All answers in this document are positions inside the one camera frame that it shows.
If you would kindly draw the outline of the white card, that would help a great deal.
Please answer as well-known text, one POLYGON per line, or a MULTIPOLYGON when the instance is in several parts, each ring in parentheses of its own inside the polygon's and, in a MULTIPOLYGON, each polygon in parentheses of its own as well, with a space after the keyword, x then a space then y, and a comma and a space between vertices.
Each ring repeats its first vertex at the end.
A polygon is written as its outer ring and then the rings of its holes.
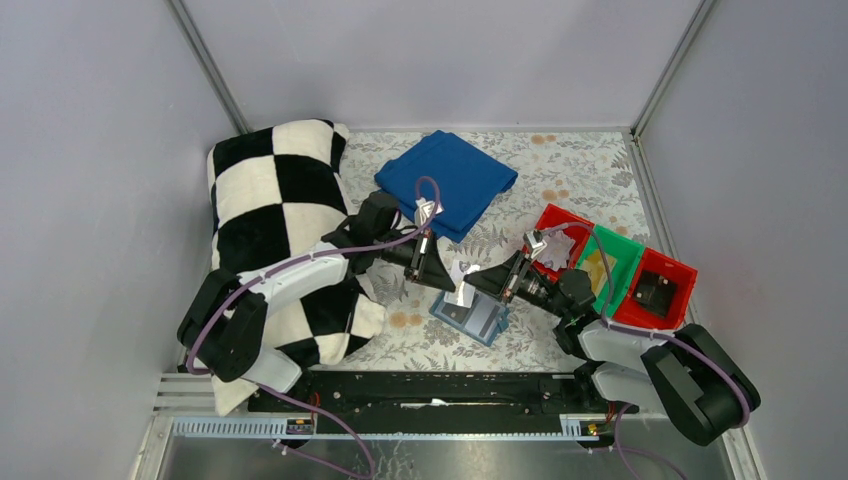
POLYGON ((476 289, 465 281, 465 276, 480 270, 480 266, 470 261, 454 259, 450 276, 455 284, 453 291, 445 293, 445 302, 458 307, 470 308, 474 301, 476 289))

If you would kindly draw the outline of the blue leather card holder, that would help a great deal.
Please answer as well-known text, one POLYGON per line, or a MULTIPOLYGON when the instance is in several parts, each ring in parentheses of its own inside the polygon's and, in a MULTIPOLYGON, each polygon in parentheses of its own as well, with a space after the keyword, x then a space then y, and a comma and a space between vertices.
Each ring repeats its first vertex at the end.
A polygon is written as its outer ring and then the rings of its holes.
POLYGON ((509 326, 509 309, 471 286, 441 293, 429 312, 485 346, 491 346, 509 326))

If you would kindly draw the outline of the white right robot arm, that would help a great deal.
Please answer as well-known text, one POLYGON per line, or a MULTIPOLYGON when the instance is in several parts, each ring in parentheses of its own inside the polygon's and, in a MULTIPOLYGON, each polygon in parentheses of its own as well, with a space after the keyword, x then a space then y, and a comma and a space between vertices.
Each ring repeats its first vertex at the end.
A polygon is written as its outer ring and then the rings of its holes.
POLYGON ((754 383, 703 326, 644 329, 613 321, 588 272, 567 269, 551 280, 534 265, 545 230, 525 235, 525 248, 465 281, 502 303, 520 298, 556 317, 554 336, 583 360, 578 378, 600 398, 666 416, 691 442, 706 446, 745 426, 761 406, 754 383))

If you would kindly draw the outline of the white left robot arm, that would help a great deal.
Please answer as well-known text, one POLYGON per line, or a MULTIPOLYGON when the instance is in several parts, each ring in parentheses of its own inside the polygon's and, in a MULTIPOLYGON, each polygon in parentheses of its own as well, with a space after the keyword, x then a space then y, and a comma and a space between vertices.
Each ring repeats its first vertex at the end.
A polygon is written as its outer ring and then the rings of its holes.
POLYGON ((288 392, 302 369, 283 352, 264 345, 268 317, 320 289, 363 274, 377 259, 403 267, 413 283, 454 289, 431 228, 441 211, 441 196, 417 199, 415 228, 407 234, 395 226, 398 211, 393 196, 374 192, 356 214, 299 256, 246 276, 225 269, 210 272, 177 330, 178 341, 188 350, 189 372, 288 392))

